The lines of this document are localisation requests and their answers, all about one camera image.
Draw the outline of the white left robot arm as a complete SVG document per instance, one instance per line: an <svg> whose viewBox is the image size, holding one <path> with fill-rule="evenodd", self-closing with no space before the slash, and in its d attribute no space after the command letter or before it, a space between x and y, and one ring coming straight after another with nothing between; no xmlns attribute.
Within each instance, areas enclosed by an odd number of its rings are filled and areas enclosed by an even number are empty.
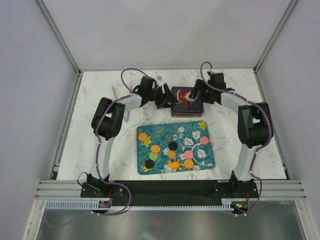
<svg viewBox="0 0 320 240"><path fill-rule="evenodd" d="M98 145L95 153L94 173L86 174L86 181L81 184L82 198L104 198L113 185L123 190L121 183L109 182L110 159L112 145L122 128L124 114L143 107L148 102L155 103L158 109L170 108L179 101L165 83L161 85L157 79L143 76L140 84L129 91L129 94L114 100L100 99L91 121Z"/></svg>

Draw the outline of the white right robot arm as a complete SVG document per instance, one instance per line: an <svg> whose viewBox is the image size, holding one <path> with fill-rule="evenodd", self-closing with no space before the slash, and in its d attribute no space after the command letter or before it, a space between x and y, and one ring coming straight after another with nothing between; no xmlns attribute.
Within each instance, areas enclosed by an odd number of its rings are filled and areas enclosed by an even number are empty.
<svg viewBox="0 0 320 240"><path fill-rule="evenodd" d="M227 88L223 73L208 72L209 79L197 79L190 98L206 104L218 103L237 114L237 135L241 149L235 169L224 191L233 197L241 197L257 189L253 168L258 152L266 147L274 135L270 108L266 102L253 102Z"/></svg>

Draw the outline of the silver metal tongs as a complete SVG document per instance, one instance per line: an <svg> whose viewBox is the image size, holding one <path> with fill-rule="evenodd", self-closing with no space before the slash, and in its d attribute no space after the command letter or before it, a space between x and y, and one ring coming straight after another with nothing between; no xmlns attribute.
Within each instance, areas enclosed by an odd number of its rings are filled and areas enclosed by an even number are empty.
<svg viewBox="0 0 320 240"><path fill-rule="evenodd" d="M120 103L123 99L119 96L119 93L117 92L117 89L115 87L115 85L111 85L111 89L112 89L112 92L113 92L113 95L114 95L114 98L118 100L118 102ZM130 113L131 111L128 110L124 113L123 115L123 120L125 123L128 123L128 121L130 120Z"/></svg>

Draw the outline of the gold tin lid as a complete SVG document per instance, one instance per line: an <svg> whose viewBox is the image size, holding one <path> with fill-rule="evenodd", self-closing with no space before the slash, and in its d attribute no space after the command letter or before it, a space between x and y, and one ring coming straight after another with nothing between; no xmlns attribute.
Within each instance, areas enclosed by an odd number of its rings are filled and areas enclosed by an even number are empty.
<svg viewBox="0 0 320 240"><path fill-rule="evenodd" d="M192 87L173 86L171 93L178 100L177 104L171 106L172 115L202 115L204 112L203 102L199 99L198 92L195 98L191 98Z"/></svg>

